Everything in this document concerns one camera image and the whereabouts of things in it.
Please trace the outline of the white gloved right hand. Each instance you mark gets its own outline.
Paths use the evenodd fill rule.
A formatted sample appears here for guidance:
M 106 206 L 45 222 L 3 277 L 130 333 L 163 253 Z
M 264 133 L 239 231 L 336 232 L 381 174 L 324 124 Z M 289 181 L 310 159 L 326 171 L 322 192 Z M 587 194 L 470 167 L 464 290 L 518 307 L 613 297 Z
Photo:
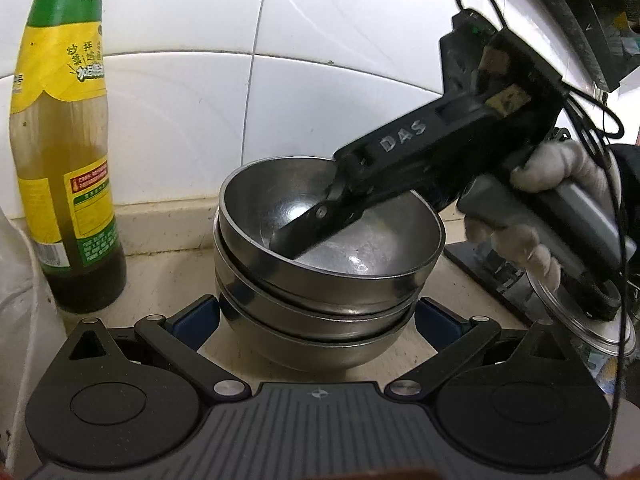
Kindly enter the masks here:
M 579 184 L 607 214 L 622 200 L 620 170 L 614 156 L 608 158 L 607 176 L 587 154 L 582 144 L 551 141 L 540 144 L 523 167 L 511 172 L 514 188 L 529 193 L 551 190 L 566 179 Z M 555 292 L 561 284 L 561 265 L 549 248 L 541 244 L 537 230 L 528 224 L 495 228 L 467 214 L 464 217 L 466 239 L 480 244 L 491 242 L 498 255 L 515 263 Z

